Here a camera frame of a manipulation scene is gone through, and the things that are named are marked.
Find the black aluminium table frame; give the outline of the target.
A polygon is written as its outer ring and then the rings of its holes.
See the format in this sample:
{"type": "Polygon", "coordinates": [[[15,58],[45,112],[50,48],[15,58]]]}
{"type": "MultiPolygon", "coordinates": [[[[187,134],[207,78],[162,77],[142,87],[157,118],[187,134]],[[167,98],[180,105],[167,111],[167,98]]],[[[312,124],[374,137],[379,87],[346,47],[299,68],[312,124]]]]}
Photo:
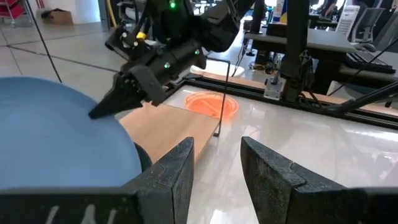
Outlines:
{"type": "MultiPolygon", "coordinates": [[[[223,0],[215,7],[207,10],[200,16],[204,27],[205,40],[212,43],[210,35],[222,32],[220,46],[226,50],[231,46],[239,30],[240,20],[253,5],[254,0],[223,0]]],[[[288,12],[293,18],[287,24],[286,53],[282,59],[280,74],[285,79],[284,90],[280,100],[271,100],[260,95],[260,90],[230,83],[226,76],[225,81],[212,80],[189,73],[182,78],[176,87],[184,85],[213,90],[220,93],[242,96],[244,98],[283,106],[309,113],[321,114],[333,118],[345,119],[383,128],[398,130],[398,118],[374,112],[359,110],[360,107],[383,100],[389,95],[398,92],[398,83],[380,88],[357,100],[348,100],[342,104],[322,103],[310,91],[310,60],[305,58],[307,46],[307,29],[304,20],[308,15],[308,0],[293,0],[288,5],[288,12]]]]}

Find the red bin rack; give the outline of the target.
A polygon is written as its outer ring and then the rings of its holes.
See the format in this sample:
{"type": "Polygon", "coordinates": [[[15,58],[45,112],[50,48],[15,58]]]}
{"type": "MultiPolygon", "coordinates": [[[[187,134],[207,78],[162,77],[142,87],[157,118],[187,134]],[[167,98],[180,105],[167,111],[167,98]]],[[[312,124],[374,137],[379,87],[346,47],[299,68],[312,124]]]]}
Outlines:
{"type": "Polygon", "coordinates": [[[0,17],[17,19],[24,13],[23,0],[0,0],[0,17]]]}

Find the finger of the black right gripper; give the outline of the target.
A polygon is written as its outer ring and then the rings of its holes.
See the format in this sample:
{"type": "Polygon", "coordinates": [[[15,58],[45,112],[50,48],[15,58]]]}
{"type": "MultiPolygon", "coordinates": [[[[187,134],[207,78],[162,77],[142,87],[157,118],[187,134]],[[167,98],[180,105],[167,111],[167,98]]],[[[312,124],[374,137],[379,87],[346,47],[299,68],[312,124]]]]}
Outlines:
{"type": "Polygon", "coordinates": [[[103,99],[88,113],[91,119],[99,119],[105,116],[133,110],[142,107],[141,101],[145,93],[137,86],[134,79],[126,78],[121,73],[113,75],[111,89],[103,99]]]}

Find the cardboard box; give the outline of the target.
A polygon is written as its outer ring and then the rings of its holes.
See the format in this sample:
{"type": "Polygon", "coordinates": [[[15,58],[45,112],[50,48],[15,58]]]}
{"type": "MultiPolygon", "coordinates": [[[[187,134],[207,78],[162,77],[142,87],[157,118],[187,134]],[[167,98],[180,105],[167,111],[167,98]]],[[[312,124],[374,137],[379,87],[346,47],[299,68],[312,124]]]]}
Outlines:
{"type": "Polygon", "coordinates": [[[52,9],[41,13],[44,23],[55,25],[73,25],[73,18],[70,11],[63,9],[52,9]]]}

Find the light wooden base board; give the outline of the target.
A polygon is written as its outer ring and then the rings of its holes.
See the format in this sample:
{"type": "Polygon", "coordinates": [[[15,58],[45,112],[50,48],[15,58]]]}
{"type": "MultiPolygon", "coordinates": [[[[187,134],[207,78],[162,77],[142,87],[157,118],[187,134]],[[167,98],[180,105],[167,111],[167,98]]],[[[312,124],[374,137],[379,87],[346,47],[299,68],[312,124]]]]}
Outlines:
{"type": "MultiPolygon", "coordinates": [[[[219,81],[225,81],[226,76],[225,75],[218,75],[215,73],[208,73],[205,71],[199,71],[199,72],[192,72],[194,75],[199,75],[200,77],[205,77],[205,78],[210,78],[212,80],[219,80],[219,81]]],[[[246,87],[251,87],[254,88],[255,90],[261,90],[263,94],[264,89],[265,89],[265,84],[261,82],[256,82],[252,80],[247,80],[244,78],[236,78],[236,77],[229,77],[228,81],[230,83],[246,86],[246,87]]],[[[322,103],[331,103],[331,104],[342,104],[346,102],[345,99],[342,98],[337,98],[334,96],[326,96],[326,95],[321,95],[321,94],[315,94],[315,96],[322,102],[322,103]]],[[[397,109],[392,109],[392,108],[386,108],[383,106],[378,106],[374,104],[370,105],[365,105],[359,108],[359,110],[364,110],[365,112],[374,112],[374,113],[380,113],[383,115],[391,115],[393,117],[398,118],[398,110],[397,109]]]]}

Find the black keyboard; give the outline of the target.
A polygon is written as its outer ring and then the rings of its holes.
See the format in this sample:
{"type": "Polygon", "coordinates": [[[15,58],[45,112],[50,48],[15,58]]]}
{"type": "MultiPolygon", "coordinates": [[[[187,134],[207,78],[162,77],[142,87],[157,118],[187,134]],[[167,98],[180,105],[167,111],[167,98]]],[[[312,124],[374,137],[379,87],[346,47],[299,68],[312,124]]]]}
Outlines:
{"type": "Polygon", "coordinates": [[[396,72],[392,65],[375,58],[375,56],[368,51],[359,51],[356,53],[346,54],[345,65],[349,68],[363,69],[370,72],[388,74],[393,74],[396,72]]]}

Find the light blue opaque plate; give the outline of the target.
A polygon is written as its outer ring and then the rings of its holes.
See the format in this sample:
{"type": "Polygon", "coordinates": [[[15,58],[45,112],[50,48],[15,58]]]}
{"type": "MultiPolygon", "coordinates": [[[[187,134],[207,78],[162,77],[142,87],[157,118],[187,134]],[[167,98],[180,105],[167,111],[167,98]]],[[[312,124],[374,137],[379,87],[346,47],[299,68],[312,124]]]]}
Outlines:
{"type": "Polygon", "coordinates": [[[119,187],[142,172],[114,116],[91,119],[95,101],[61,83],[0,78],[0,189],[119,187]]]}

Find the orange translucent plate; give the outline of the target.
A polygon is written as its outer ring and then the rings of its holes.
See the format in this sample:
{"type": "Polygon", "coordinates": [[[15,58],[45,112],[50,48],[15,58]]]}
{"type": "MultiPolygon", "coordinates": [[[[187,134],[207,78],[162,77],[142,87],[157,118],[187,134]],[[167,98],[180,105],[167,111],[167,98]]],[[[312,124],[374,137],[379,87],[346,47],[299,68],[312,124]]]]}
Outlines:
{"type": "Polygon", "coordinates": [[[185,108],[189,111],[229,121],[239,110],[238,102],[222,93],[199,91],[185,98],[185,108]]]}

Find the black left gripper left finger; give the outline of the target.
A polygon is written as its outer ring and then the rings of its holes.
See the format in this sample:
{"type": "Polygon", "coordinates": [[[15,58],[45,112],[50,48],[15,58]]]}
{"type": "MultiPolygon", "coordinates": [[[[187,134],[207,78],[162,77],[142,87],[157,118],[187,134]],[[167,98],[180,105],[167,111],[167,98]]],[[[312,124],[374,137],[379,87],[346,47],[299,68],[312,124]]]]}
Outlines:
{"type": "Polygon", "coordinates": [[[185,138],[120,187],[0,190],[0,224],[186,224],[194,143],[185,138]]]}

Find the grey office chair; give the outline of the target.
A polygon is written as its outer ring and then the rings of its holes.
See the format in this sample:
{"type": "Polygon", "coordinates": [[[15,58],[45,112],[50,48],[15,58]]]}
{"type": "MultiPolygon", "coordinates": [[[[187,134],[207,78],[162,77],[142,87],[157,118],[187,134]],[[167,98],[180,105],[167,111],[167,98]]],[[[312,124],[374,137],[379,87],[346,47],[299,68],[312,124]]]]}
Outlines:
{"type": "Polygon", "coordinates": [[[372,43],[373,29],[384,8],[366,8],[358,19],[351,34],[354,43],[372,43]]]}

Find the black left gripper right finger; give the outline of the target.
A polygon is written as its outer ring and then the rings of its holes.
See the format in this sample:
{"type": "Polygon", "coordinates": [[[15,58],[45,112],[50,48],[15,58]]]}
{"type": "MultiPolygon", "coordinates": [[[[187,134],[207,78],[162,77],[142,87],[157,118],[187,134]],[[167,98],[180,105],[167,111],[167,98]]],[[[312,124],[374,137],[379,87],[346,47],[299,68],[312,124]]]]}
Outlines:
{"type": "Polygon", "coordinates": [[[259,224],[398,224],[398,187],[347,188],[247,136],[241,163],[259,224]]]}

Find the grey desk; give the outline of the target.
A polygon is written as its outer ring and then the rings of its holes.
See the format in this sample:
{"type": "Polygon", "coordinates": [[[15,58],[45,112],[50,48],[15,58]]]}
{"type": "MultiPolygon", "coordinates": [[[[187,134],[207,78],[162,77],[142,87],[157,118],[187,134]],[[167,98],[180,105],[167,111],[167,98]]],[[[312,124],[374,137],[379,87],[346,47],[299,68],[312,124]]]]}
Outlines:
{"type": "MultiPolygon", "coordinates": [[[[287,43],[286,37],[277,37],[272,35],[246,33],[245,38],[258,40],[260,42],[282,44],[287,43]]],[[[356,49],[345,38],[342,33],[335,31],[325,31],[309,29],[307,34],[307,49],[329,50],[342,53],[355,53],[356,49]]]]}

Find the silver metal bracket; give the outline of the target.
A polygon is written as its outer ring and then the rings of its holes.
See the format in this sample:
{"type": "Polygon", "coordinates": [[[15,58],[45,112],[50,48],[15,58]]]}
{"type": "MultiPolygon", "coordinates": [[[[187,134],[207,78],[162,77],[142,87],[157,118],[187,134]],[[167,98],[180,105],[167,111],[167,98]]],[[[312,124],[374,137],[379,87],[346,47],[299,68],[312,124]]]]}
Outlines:
{"type": "Polygon", "coordinates": [[[269,77],[265,81],[264,98],[280,100],[284,90],[285,79],[281,77],[269,77]]]}

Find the white paper sign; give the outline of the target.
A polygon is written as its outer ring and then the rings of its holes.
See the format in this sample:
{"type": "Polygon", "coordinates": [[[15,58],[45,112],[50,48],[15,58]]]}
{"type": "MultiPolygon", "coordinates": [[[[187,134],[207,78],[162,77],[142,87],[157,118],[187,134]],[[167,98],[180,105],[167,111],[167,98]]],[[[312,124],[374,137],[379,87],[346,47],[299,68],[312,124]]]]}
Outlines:
{"type": "Polygon", "coordinates": [[[344,35],[347,39],[360,9],[361,7],[357,5],[344,6],[335,31],[344,35]]]}

